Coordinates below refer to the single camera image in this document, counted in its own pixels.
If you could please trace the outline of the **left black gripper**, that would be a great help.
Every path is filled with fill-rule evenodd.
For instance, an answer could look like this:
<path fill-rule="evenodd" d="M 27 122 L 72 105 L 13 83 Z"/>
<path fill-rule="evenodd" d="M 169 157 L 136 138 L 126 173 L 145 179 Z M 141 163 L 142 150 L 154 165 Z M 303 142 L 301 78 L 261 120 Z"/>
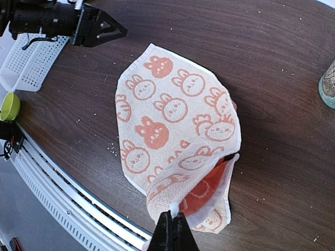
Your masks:
<path fill-rule="evenodd" d="M 128 30 L 102 9 L 85 1 L 1 0 L 1 33 L 8 29 L 14 40 L 19 34 L 37 34 L 34 42 L 57 42 L 69 37 L 72 45 L 92 48 L 123 38 Z"/>

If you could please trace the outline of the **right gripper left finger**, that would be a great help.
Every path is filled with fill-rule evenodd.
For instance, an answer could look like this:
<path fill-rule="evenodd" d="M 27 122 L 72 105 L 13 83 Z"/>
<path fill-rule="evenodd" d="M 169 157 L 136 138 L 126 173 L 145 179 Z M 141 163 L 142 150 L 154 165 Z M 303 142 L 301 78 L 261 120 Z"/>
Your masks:
<path fill-rule="evenodd" d="M 173 220 L 171 211 L 161 213 L 147 250 L 173 250 Z"/>

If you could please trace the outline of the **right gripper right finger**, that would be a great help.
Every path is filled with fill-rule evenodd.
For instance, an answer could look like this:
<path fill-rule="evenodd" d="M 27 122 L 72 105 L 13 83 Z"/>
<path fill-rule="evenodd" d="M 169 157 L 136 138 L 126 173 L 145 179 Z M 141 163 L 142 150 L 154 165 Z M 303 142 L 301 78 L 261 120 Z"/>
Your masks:
<path fill-rule="evenodd" d="M 172 250 L 199 251 L 184 213 L 178 213 L 172 221 Z"/>

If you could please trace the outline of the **white plastic basket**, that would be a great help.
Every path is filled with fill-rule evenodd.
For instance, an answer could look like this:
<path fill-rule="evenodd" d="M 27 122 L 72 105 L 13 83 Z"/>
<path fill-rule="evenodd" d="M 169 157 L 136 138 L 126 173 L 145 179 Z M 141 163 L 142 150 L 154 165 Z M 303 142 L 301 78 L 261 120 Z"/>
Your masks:
<path fill-rule="evenodd" d="M 17 37 L 1 67 L 1 85 L 8 92 L 17 90 L 37 92 L 69 38 L 58 36 L 57 41 L 37 41 L 26 50 L 22 47 L 40 34 L 22 34 Z"/>

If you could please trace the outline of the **beige bunny print towel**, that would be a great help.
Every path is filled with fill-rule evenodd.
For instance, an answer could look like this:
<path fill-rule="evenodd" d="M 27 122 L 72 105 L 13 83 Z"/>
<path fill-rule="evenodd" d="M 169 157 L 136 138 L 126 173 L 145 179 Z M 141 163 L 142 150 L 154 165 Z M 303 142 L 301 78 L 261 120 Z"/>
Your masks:
<path fill-rule="evenodd" d="M 121 74 L 115 105 L 122 170 L 151 219 L 182 212 L 194 230 L 223 230 L 241 128 L 218 78 L 151 44 Z"/>

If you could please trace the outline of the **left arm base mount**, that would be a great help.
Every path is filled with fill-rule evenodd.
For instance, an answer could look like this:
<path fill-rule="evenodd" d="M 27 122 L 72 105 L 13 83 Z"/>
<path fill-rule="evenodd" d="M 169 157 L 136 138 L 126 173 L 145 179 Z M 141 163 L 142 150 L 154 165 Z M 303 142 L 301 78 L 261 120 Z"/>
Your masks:
<path fill-rule="evenodd" d="M 22 148 L 25 135 L 16 122 L 1 121 L 1 157 L 9 160 L 11 155 L 19 153 Z"/>

